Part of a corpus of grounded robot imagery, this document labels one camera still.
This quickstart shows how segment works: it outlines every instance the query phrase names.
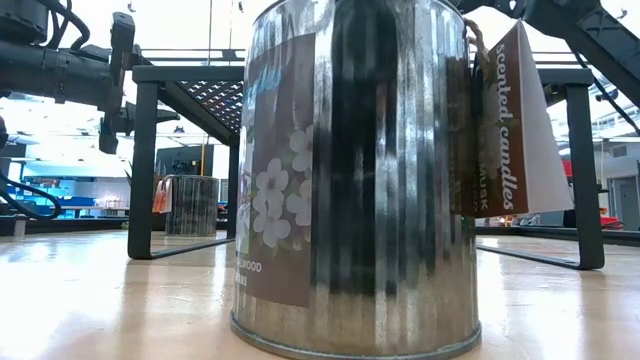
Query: metal bucket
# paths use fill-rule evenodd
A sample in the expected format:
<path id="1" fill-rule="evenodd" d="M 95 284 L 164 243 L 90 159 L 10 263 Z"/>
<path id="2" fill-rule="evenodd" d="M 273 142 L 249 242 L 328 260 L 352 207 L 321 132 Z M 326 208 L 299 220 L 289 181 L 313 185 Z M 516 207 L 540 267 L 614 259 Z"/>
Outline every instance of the metal bucket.
<path id="1" fill-rule="evenodd" d="M 215 236 L 220 182 L 208 176 L 170 175 L 171 212 L 167 235 Z"/>
<path id="2" fill-rule="evenodd" d="M 258 17 L 241 338 L 296 359 L 445 359 L 479 341 L 464 30 L 446 1 L 288 0 Z"/>

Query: dark cylinder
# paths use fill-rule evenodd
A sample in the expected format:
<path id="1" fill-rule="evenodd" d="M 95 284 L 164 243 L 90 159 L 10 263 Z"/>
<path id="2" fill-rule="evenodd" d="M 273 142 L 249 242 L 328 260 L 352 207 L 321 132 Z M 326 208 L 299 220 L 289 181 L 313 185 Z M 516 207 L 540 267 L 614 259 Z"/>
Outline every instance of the dark cylinder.
<path id="1" fill-rule="evenodd" d="M 22 44 L 47 41 L 49 11 L 35 0 L 0 1 L 0 40 Z"/>
<path id="2" fill-rule="evenodd" d="M 173 175 L 167 235 L 214 236 L 220 182 L 207 176 Z"/>
<path id="3" fill-rule="evenodd" d="M 0 41 L 0 90 L 107 109 L 109 63 L 65 51 Z"/>

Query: mesh shelf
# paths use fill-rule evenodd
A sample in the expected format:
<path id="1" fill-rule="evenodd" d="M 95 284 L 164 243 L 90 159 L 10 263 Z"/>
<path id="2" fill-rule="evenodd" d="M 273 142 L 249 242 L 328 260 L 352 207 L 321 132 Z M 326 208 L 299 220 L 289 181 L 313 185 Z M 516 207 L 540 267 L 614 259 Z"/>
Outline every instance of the mesh shelf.
<path id="1" fill-rule="evenodd" d="M 178 81 L 200 106 L 234 134 L 242 128 L 242 81 Z"/>

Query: black metal table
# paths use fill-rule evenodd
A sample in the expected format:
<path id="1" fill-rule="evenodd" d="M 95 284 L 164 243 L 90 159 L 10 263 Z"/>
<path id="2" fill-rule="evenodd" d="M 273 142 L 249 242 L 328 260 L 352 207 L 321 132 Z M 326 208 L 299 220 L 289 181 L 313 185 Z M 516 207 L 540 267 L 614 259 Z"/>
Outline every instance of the black metal table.
<path id="1" fill-rule="evenodd" d="M 151 260 L 233 241 L 236 232 L 238 162 L 242 114 L 242 66 L 153 66 L 133 68 L 138 85 L 128 254 Z M 227 239 L 151 251 L 153 177 L 158 101 L 229 147 Z"/>
<path id="2" fill-rule="evenodd" d="M 543 86 L 549 90 L 548 103 L 567 101 L 576 233 L 580 258 L 574 261 L 485 245 L 477 245 L 477 248 L 576 270 L 601 269 L 604 266 L 605 256 L 600 228 L 600 206 L 589 109 L 589 86 L 593 84 L 593 74 L 588 69 L 539 69 L 539 74 Z M 491 233 L 491 229 L 483 229 L 483 234 Z M 524 227 L 518 229 L 518 235 L 545 237 L 544 233 Z"/>

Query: red object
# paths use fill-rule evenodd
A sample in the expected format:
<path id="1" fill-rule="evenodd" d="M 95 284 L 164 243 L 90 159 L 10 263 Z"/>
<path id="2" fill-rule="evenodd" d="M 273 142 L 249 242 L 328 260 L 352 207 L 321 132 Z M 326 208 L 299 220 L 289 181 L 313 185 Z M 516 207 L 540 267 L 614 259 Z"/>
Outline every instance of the red object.
<path id="1" fill-rule="evenodd" d="M 600 225 L 605 230 L 622 230 L 624 224 L 615 217 L 601 216 Z"/>
<path id="2" fill-rule="evenodd" d="M 573 177 L 573 170 L 571 169 L 571 161 L 562 160 L 562 166 L 564 166 L 564 174 L 567 175 L 567 177 Z"/>

